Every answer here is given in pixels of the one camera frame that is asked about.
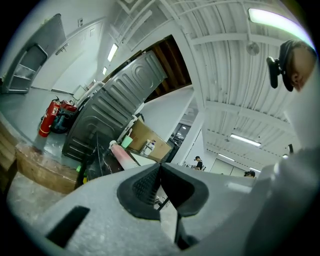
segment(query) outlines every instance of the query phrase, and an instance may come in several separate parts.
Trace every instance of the red fire extinguisher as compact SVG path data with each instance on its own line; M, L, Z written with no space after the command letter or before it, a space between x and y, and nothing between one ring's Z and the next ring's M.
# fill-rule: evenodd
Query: red fire extinguisher
M57 116L59 107L60 107L60 100L57 97L57 99L54 99L53 101L51 101L42 119L42 123L39 129L39 135L41 135L42 137L47 137L49 135L50 127Z

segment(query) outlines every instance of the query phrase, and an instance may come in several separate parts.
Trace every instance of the ceiling light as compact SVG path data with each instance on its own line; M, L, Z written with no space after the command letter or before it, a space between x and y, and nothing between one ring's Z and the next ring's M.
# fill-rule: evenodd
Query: ceiling light
M111 62L112 58L114 57L116 51L118 50L118 46L114 43L111 47L111 50L109 52L109 55L108 55L108 61Z
M221 156L221 157L223 157L223 158L226 158L226 159L229 159L229 160L231 160L231 161L234 161L234 159L232 159L232 158L230 158L230 157L227 157L227 156L225 156L225 155L223 155L223 154L218 154L219 156Z
M235 134L231 134L230 137L234 138L234 139L237 139L239 141L242 141L242 142L249 143L249 144L254 145L256 147L261 146L261 143L259 143L259 142L256 142L254 140L251 140L251 139L248 139L248 138L244 138L244 137L241 137L241 136L238 136L238 135L235 135Z
M269 25L280 30L284 30L297 38L305 41L308 45L315 49L307 32L292 20L266 10L250 8L248 10L249 18L253 23Z
M260 171L260 170L257 170L257 169L255 169L255 168L249 167L249 169L250 169L250 170L252 170L252 171L256 171L256 172L261 173L261 171Z

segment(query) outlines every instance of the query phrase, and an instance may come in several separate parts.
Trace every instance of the person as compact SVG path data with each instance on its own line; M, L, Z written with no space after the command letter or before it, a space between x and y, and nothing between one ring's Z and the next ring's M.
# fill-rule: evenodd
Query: person
M284 86L289 92L298 92L305 86L314 70L317 60L316 51L301 40L288 40L280 46L278 59L268 57L271 86L278 87L278 75L282 75Z
M320 64L316 51L301 40L288 40L280 46L279 59L266 59L271 86L277 88L282 75L288 91L298 93L284 107L302 149L320 146Z
M254 170L245 171L244 177L254 178L254 177L256 177L256 173Z
M203 163L202 163L202 160L200 159L200 156L196 156L194 161L197 161L198 163L196 164L196 167L194 169L196 170L201 170L202 169L202 166L203 166Z

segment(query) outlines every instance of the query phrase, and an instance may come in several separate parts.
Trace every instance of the wall outlet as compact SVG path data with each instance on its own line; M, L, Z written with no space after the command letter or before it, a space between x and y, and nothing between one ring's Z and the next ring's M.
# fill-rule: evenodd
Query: wall outlet
M84 24L84 19L83 18L80 18L78 19L78 27L82 27L82 25Z
M92 37L95 34L96 28L90 29L90 37Z

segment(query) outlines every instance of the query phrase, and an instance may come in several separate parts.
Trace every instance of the cardboard box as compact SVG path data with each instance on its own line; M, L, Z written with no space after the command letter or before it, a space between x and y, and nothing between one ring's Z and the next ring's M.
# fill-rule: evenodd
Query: cardboard box
M153 130L146 126L140 119L135 121L132 126L130 137L133 141L129 148L140 151L147 140L155 140L155 149L150 156L156 159L162 159L172 149L164 140L162 140Z

